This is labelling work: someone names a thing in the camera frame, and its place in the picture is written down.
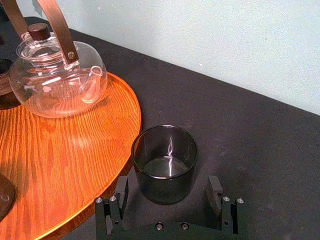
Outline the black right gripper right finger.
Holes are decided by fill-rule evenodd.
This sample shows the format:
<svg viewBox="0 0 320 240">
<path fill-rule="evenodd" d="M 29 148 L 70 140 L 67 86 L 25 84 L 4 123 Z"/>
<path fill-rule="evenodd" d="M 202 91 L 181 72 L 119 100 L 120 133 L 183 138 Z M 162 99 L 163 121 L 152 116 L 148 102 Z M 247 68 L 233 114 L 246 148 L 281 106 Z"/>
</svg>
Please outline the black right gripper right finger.
<svg viewBox="0 0 320 240">
<path fill-rule="evenodd" d="M 211 223 L 224 235 L 246 233 L 246 203 L 242 197 L 232 199 L 223 194 L 217 176 L 210 175 L 206 183 L 206 199 L 212 215 Z"/>
</svg>

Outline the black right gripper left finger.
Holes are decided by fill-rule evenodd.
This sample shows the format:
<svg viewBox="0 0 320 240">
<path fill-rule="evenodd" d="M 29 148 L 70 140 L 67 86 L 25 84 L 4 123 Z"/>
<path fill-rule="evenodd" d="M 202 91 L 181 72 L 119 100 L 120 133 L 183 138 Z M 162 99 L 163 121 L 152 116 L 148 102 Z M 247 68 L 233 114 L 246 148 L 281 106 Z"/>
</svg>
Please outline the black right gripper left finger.
<svg viewBox="0 0 320 240">
<path fill-rule="evenodd" d="M 94 200 L 96 235 L 122 235 L 124 233 L 122 220 L 128 195 L 128 177 L 120 176 L 115 192 L 109 198 L 99 196 Z"/>
</svg>

